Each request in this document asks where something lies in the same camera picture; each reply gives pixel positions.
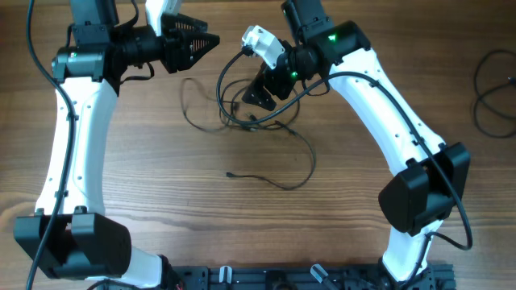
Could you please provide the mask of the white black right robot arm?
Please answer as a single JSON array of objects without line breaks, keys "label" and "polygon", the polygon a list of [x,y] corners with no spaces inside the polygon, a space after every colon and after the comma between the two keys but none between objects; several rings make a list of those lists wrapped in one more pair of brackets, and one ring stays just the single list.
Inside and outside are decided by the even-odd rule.
[{"label": "white black right robot arm", "polygon": [[470,155],[461,143],[447,145],[410,108],[356,23],[335,24],[319,1],[286,1],[281,8],[292,42],[260,26],[243,34],[243,51],[263,61],[244,100],[274,110],[297,83],[309,93],[318,77],[347,101],[393,177],[378,197],[391,226],[382,266],[394,287],[413,286],[428,267],[427,253],[443,221],[452,210],[464,210]]}]

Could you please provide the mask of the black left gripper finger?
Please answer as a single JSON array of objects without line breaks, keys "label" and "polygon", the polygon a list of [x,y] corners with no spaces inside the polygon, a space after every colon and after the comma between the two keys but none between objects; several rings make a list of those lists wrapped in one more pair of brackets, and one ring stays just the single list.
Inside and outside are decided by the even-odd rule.
[{"label": "black left gripper finger", "polygon": [[163,14],[160,19],[160,24],[163,35],[171,35],[178,31],[201,33],[208,31],[208,24],[206,22],[184,14]]},{"label": "black left gripper finger", "polygon": [[218,46],[220,37],[205,32],[189,32],[187,34],[187,48],[189,62],[196,64],[206,53]]}]

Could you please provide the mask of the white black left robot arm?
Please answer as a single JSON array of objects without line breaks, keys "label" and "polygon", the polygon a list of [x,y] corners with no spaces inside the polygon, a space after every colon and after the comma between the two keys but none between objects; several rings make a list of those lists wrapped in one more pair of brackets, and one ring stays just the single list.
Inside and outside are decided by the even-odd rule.
[{"label": "white black left robot arm", "polygon": [[105,215],[102,171],[110,120],[126,70],[161,62],[185,71],[216,47],[205,22],[180,13],[178,1],[148,1],[139,26],[119,20],[113,1],[73,1],[67,40],[44,76],[56,91],[56,130],[44,188],[31,216],[15,222],[16,242],[31,257],[27,285],[53,280],[183,289],[162,255],[131,243],[128,229]]}]

